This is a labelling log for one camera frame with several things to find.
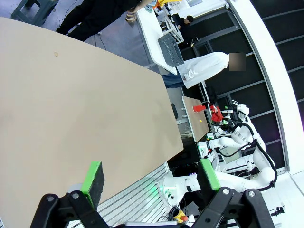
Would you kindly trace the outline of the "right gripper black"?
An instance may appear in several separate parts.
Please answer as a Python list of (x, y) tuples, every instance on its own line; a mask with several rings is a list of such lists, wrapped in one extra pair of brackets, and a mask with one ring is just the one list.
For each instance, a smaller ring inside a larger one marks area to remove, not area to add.
[(235, 120), (233, 118), (231, 119), (229, 116), (225, 116), (219, 124), (220, 129), (225, 132), (231, 132), (234, 126)]

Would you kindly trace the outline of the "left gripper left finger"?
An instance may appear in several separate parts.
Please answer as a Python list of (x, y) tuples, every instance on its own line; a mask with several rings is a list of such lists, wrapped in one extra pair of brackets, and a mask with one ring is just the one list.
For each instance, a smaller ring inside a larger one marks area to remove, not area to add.
[(97, 212), (104, 187), (102, 163), (94, 161), (80, 190), (63, 197), (44, 195), (31, 222), (32, 228), (66, 228), (71, 221), (79, 220), (85, 228), (107, 228), (107, 223)]

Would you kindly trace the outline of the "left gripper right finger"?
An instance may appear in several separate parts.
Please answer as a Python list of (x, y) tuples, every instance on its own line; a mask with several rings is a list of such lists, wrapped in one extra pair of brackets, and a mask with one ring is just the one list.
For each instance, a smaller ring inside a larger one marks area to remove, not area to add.
[(235, 220), (240, 228), (274, 228), (272, 217), (259, 190), (242, 193), (221, 187), (208, 159), (198, 164), (197, 181), (203, 193), (205, 209), (193, 228), (218, 228), (223, 220)]

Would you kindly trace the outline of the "person's right hand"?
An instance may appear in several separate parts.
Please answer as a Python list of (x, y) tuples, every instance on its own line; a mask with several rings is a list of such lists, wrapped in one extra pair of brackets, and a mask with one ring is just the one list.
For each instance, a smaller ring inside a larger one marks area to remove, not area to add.
[(127, 22), (135, 22), (135, 21), (136, 21), (136, 17), (135, 17), (135, 12), (134, 12), (134, 10), (135, 10), (135, 7), (131, 8), (131, 9), (129, 9), (129, 10), (127, 11), (127, 13), (126, 13), (126, 18), (125, 18), (125, 20), (126, 20)]

